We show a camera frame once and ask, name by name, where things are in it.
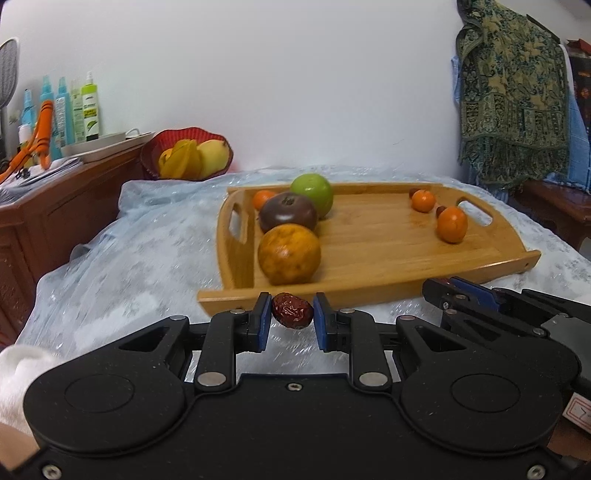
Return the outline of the medium orange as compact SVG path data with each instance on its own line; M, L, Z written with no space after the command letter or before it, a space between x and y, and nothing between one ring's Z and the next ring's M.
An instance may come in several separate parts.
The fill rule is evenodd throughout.
M461 243L468 230L468 217L458 206L447 207L437 218L436 231L439 238L450 244Z

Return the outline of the large brownish orange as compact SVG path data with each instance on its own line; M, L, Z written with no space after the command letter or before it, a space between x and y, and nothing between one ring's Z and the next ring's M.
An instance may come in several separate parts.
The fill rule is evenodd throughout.
M263 234L257 261L270 284L308 283L321 265L321 242L304 226L293 223L276 226Z

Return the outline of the small mandarin orange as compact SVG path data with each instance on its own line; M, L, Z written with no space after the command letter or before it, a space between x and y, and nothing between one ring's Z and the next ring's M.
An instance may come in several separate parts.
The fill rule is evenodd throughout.
M431 192L425 192L421 195L419 192L411 199L412 208L420 213L431 212L436 205L436 196Z

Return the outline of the dark purple tomato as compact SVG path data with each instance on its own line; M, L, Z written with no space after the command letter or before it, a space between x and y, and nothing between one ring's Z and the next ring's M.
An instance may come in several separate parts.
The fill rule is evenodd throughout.
M297 224L314 231L318 224L314 203L293 192L283 192L267 200L259 210L260 230L266 233L284 224Z

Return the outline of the green apple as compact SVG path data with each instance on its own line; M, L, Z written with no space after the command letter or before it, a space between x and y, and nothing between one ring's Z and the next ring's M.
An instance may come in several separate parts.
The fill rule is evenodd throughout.
M318 173L301 174L291 182L290 191L310 199L320 219L324 219L332 210L334 203L332 185Z

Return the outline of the wooden chair right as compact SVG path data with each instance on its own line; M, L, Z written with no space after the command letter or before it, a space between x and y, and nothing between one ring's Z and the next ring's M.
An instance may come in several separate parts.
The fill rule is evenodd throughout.
M508 203L577 251L590 238L591 196L581 190L528 181L509 196Z

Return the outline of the bamboo serving tray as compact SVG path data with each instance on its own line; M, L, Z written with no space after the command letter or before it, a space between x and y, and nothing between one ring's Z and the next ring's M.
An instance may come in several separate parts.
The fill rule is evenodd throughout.
M202 289L197 300L208 315L250 309L260 293L290 292L311 299L328 296L332 306L360 307L418 297L428 278L460 276L473 283L532 269L538 250L528 250L509 221L487 202L468 192L425 184L439 204L472 204L491 218L483 226L469 219L465 239L456 245L440 240L434 214L412 209L410 183L335 183L334 206L318 223L322 262L310 282L273 286L263 275L257 249L263 233L253 209L256 186L230 187L216 227L221 289Z

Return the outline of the snowflake white tablecloth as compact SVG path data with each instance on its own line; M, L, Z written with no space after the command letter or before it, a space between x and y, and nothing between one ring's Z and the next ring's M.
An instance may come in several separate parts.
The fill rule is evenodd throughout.
M330 181L433 181L459 187L490 202L516 227L526 247L542 256L530 272L491 282L521 291L550 293L590 304L590 261L549 230L494 199L484 190L434 174L393 169L314 168ZM204 183L129 182L119 198L119 218L89 244L74 248L70 263L46 274L15 348L1 360L1 379L14 374L29 383L41 373L172 314L207 321L197 290L219 287L214 227L229 186L290 183L301 169L264 169L229 174ZM238 372L342 373L346 354L325 354L314 327L288 330L273 321L263 354L242 354Z

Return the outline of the yellow starfruit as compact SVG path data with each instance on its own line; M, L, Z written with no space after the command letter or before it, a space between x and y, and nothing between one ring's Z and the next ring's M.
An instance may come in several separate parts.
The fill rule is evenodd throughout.
M201 158L195 140L183 139L165 150L158 159L159 176L169 180L196 181L200 177Z

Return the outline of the yellow mango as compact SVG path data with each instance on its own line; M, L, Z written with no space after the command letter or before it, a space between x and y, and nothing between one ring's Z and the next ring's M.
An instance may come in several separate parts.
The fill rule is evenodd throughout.
M201 158L200 180L211 177L228 165L229 147L222 140L211 139L197 146Z

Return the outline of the green patterned shawl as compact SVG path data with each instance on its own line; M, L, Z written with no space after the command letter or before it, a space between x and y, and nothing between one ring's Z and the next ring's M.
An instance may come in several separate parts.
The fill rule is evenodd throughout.
M496 1L460 1L460 159L511 189L569 164L565 59L552 35Z

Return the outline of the wooden side cabinet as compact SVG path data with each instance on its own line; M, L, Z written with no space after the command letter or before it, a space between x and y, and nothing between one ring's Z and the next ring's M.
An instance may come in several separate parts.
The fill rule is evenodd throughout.
M118 215L121 186L144 177L140 148L82 164L1 207L1 345L17 339L46 273Z

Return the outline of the white tray on cabinet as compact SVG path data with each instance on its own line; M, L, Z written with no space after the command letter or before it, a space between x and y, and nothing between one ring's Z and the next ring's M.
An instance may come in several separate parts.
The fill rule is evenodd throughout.
M66 145L61 148L61 154L66 159L76 158L85 164L94 163L141 147L152 137L152 132L140 134L135 130L110 134L96 140Z

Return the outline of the blue spray bottle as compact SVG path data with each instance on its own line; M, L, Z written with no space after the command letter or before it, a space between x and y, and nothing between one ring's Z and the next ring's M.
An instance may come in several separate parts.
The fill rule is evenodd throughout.
M62 148L73 144L75 136L71 98L64 77L61 77L58 82L58 91L55 97L54 109L58 131L58 146Z

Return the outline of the electric fly swatter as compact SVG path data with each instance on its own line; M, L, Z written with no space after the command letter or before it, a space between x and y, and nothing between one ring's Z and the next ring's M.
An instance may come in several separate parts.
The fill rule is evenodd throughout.
M0 108L11 101L18 84L19 40L12 37L0 46Z

